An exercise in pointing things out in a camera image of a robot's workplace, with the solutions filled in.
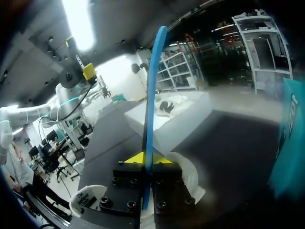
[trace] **robotic arm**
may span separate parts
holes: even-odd
[[[22,126],[41,118],[43,127],[50,127],[56,122],[69,121],[82,114],[79,96],[85,91],[88,93],[96,84],[96,72],[93,64],[86,63],[86,59],[77,52],[72,37],[67,39],[66,45],[70,58],[76,64],[60,74],[60,84],[55,88],[60,105],[51,108],[49,104],[43,104],[14,110],[0,108],[0,156],[5,156],[6,149],[13,142],[12,126]]]

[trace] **teal banner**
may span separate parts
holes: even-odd
[[[269,184],[275,197],[305,195],[305,84],[284,79],[284,111]]]

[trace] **white shelving unit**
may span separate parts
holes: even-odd
[[[246,16],[246,17],[241,17],[241,18],[234,18],[232,17],[236,27],[238,28],[238,31],[243,39],[244,42],[244,46],[246,49],[246,53],[248,55],[249,58],[249,62],[250,62],[250,67],[251,67],[251,72],[252,72],[252,77],[253,77],[253,82],[254,82],[254,87],[255,87],[255,93],[257,93],[257,89],[263,89],[263,87],[261,86],[261,83],[258,83],[256,81],[256,73],[257,72],[265,72],[265,73],[281,73],[281,74],[286,74],[288,75],[288,77],[290,79],[293,79],[293,74],[292,74],[292,67],[291,67],[291,62],[290,62],[290,56],[289,56],[289,52],[288,52],[288,48],[287,45],[285,43],[285,40],[281,34],[281,32],[279,31],[276,23],[274,22],[274,20],[272,19],[272,17],[270,16],[263,16],[263,15],[258,15],[258,16]],[[250,20],[255,20],[255,21],[269,21],[273,24],[273,28],[263,28],[263,29],[250,29],[250,30],[243,30],[240,26],[240,22],[242,21],[250,21]],[[283,48],[284,48],[284,52],[285,52],[285,57],[287,58],[287,62],[288,62],[288,69],[286,70],[279,70],[276,69],[276,67],[274,67],[274,69],[261,69],[261,68],[257,68],[254,66],[254,60],[252,58],[251,52],[250,52],[250,48],[247,42],[247,38],[245,36],[249,36],[248,34],[252,34],[252,33],[261,33],[261,34],[268,34],[268,33],[276,33],[279,37],[279,39],[281,40],[282,44],[283,44]],[[271,55],[272,55],[272,59],[274,62],[274,66],[275,66],[275,61],[274,61],[274,56],[272,54],[271,51]]]
[[[178,90],[198,90],[195,84],[189,84],[190,79],[195,82],[196,78],[192,74],[190,65],[183,52],[176,53],[166,58],[162,56],[159,63],[159,69],[160,71],[157,74],[157,85],[160,90],[176,92]]]

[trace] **white table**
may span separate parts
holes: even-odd
[[[185,111],[174,118],[154,115],[153,123],[153,146],[166,155],[188,137],[207,116],[212,107],[210,97],[205,92],[173,92],[171,95],[182,95],[188,97],[194,103]],[[143,136],[146,102],[125,113],[125,118],[130,127]]]

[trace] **blue foam strip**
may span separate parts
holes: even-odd
[[[153,162],[153,114],[154,114],[154,92],[156,88],[156,79],[158,73],[158,67],[160,62],[161,52],[163,50],[165,38],[167,34],[167,28],[162,26],[155,39],[155,43],[152,49],[152,57],[149,66],[148,86],[147,86],[147,145],[146,145],[146,157],[145,157],[145,170],[146,175],[152,174],[152,162]],[[150,194],[151,185],[148,184],[144,190],[143,196],[143,209],[148,208],[148,200]]]

